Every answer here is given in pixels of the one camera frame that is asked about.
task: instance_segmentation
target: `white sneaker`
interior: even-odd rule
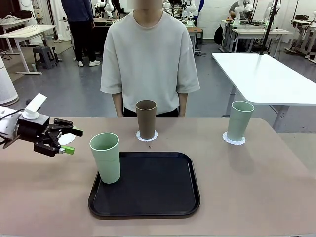
[[[94,66],[98,66],[98,65],[100,65],[100,64],[101,64],[100,61],[94,60],[93,62],[90,61],[89,66],[90,66],[90,67],[94,67]]]

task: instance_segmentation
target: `black pants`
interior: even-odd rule
[[[156,117],[178,117],[178,109],[175,109],[174,111],[163,113],[160,115],[157,115]],[[137,117],[136,113],[134,111],[128,110],[127,108],[124,108],[123,112],[124,117]]]
[[[95,52],[92,40],[92,25],[90,21],[69,22],[71,34],[74,38],[76,60],[82,61],[82,51],[85,48],[89,61],[95,61]]]

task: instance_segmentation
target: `cup rim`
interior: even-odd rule
[[[249,104],[249,105],[252,106],[252,110],[249,110],[249,111],[239,110],[239,109],[237,109],[236,107],[234,107],[234,103],[236,103],[236,102],[243,102],[243,103]],[[255,107],[254,107],[252,104],[250,104],[249,102],[246,102],[246,101],[234,101],[234,102],[232,102],[232,107],[233,107],[235,110],[240,111],[240,112],[244,112],[244,113],[253,112],[253,111],[255,110]]]
[[[137,107],[137,104],[138,104],[139,102],[142,102],[142,101],[151,101],[151,102],[154,102],[154,103],[155,103],[155,107],[153,107],[153,108],[151,108],[151,109],[146,109],[146,110]],[[156,103],[155,101],[153,101],[153,100],[140,100],[140,101],[138,101],[138,102],[136,103],[136,108],[138,108],[139,110],[142,110],[142,111],[153,110],[153,109],[157,108],[157,103]]]
[[[108,149],[105,149],[105,150],[98,150],[98,149],[93,148],[93,147],[91,146],[91,141],[92,141],[95,137],[97,137],[97,136],[99,136],[99,135],[103,135],[103,134],[111,134],[111,135],[116,136],[117,139],[118,139],[118,142],[116,142],[116,144],[115,144],[114,146],[112,146],[111,148],[108,148]],[[89,142],[89,146],[90,146],[90,148],[91,148],[92,150],[94,150],[94,151],[97,151],[97,152],[104,152],[104,151],[108,151],[108,150],[113,149],[114,147],[116,147],[116,146],[118,145],[118,143],[119,143],[119,137],[118,137],[116,134],[111,133],[111,132],[103,132],[103,133],[97,134],[97,135],[95,135],[94,137],[92,137],[91,140],[90,140],[90,142]]]

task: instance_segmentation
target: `gray plastic stool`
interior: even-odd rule
[[[39,54],[40,59],[36,60],[36,54]],[[33,48],[34,60],[36,68],[42,66],[47,69],[51,69],[53,65],[57,65],[53,53],[48,46],[36,46]]]

